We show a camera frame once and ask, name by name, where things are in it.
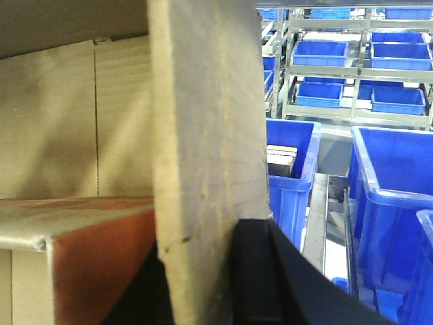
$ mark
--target bin rim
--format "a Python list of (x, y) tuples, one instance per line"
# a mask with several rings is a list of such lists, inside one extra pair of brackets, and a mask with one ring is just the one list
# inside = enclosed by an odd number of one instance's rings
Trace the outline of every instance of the bin rim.
[(296, 124), (302, 123), (302, 124), (310, 124), (313, 126), (313, 130), (311, 131), (310, 143), (306, 150), (304, 166), (307, 164), (313, 165), (314, 170), (310, 171), (310, 170), (306, 170), (305, 168), (302, 168), (302, 173), (300, 178), (281, 177), (281, 176), (274, 176), (274, 175), (269, 176), (270, 186), (285, 188), (296, 192), (308, 192), (313, 187), (315, 169), (317, 166), (317, 156), (319, 153), (321, 124), (318, 122), (291, 121), (291, 120), (281, 120), (278, 118), (267, 118), (267, 121), (285, 121), (287, 123), (296, 123)]
[(361, 130), (387, 131), (396, 133), (418, 133), (432, 136), (427, 131), (410, 131), (404, 129), (387, 129), (381, 127), (352, 127), (353, 148), (359, 162), (363, 187), (366, 197), (373, 203), (408, 209), (433, 209), (433, 195), (390, 190), (380, 187), (370, 156), (365, 146)]

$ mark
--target metal shelving rack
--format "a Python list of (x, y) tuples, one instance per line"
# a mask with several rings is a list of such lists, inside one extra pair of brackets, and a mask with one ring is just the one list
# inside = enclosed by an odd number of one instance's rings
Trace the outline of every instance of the metal shelving rack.
[[(365, 9), (363, 16), (358, 19), (306, 19), (300, 15), (301, 9), (290, 8), (288, 34), (293, 40), (295, 33), (303, 31), (330, 31), (339, 30), (346, 33), (359, 33), (361, 40), (351, 43), (352, 51), (346, 66), (301, 66), (292, 64), (291, 54), (294, 42), (288, 43), (285, 80), (288, 82), (288, 96), (283, 102), (282, 118), (289, 116), (307, 116), (326, 118), (333, 121), (346, 121), (347, 123), (367, 123), (373, 125), (385, 125), (395, 127), (414, 127), (429, 130), (433, 121), (432, 103), (433, 71), (418, 70), (391, 70), (371, 68), (368, 50), (367, 36), (371, 32), (383, 31), (417, 31), (433, 33), (433, 21), (431, 20), (381, 20), (374, 15), (375, 9)], [(345, 98), (345, 105), (339, 109), (298, 106), (294, 102), (298, 77), (337, 77), (354, 79), (353, 97)], [(400, 81), (408, 83), (420, 83), (425, 90), (427, 107), (423, 116), (408, 114), (393, 114), (372, 112), (366, 108), (358, 107), (358, 92), (361, 80)]]

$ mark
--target brown cardboard panel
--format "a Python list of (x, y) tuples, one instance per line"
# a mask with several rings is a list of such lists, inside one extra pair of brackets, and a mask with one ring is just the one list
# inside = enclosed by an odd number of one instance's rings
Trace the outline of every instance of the brown cardboard panel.
[(0, 198), (97, 195), (93, 52), (86, 41), (0, 60)]
[(153, 210), (149, 197), (0, 200), (0, 248), (44, 251), (53, 236)]
[(13, 324), (54, 324), (47, 254), (12, 252)]
[(144, 0), (0, 2), (0, 58), (86, 41), (147, 33)]
[(260, 22), (249, 0), (148, 6), (158, 247), (175, 321), (224, 324), (233, 225), (269, 216)]
[(137, 273), (154, 241), (153, 211), (55, 237), (55, 323), (100, 324)]
[(0, 249), (0, 324), (12, 324), (12, 251)]
[(149, 37), (95, 48), (99, 195), (152, 194)]

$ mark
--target black object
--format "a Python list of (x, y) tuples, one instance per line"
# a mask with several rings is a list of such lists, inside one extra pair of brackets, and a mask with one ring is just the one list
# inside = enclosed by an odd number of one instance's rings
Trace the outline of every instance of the black object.
[(238, 222), (231, 247), (235, 325), (392, 325), (325, 279), (272, 219)]
[(101, 325), (174, 325), (164, 264), (154, 244), (134, 280)]

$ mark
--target blue plastic bin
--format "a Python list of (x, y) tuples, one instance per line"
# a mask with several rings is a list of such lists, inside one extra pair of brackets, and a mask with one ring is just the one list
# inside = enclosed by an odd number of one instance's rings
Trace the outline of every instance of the blue plastic bin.
[(433, 133), (353, 127), (352, 136), (358, 265), (367, 287), (404, 294), (418, 251), (416, 212), (433, 208)]
[(304, 82), (306, 82), (306, 83), (335, 83), (335, 84), (339, 84), (339, 85), (345, 85), (346, 79), (305, 77)]
[(301, 41), (295, 46), (293, 63), (307, 66), (343, 66), (348, 48), (347, 42)]
[(349, 19), (349, 7), (313, 8), (310, 19)]
[(274, 68), (275, 68), (275, 56), (264, 56), (263, 70), (274, 70)]
[(389, 7), (385, 8), (386, 19), (430, 19), (433, 7)]
[(265, 70), (263, 74), (265, 76), (265, 93), (267, 93), (273, 83), (273, 71)]
[(258, 8), (263, 20), (278, 20), (278, 8)]
[(372, 43), (425, 43), (420, 32), (373, 32)]
[(372, 68), (431, 70), (432, 52), (428, 44), (372, 43)]
[(268, 144), (298, 149), (293, 177), (269, 176), (270, 207), (277, 225), (300, 249), (319, 153), (320, 124), (267, 119)]
[(373, 112), (422, 115), (426, 99), (421, 89), (374, 87), (371, 106)]
[(339, 108), (343, 88), (343, 85), (332, 83), (303, 82), (296, 94), (296, 103), (301, 106)]
[(399, 87), (403, 88), (404, 83), (398, 83), (395, 81), (375, 81), (375, 80), (361, 80), (359, 84), (358, 99), (359, 100), (371, 100), (371, 94), (373, 93), (373, 87)]
[(433, 320), (433, 211), (417, 213), (421, 224), (419, 257), (411, 288), (398, 320), (404, 325), (431, 325)]

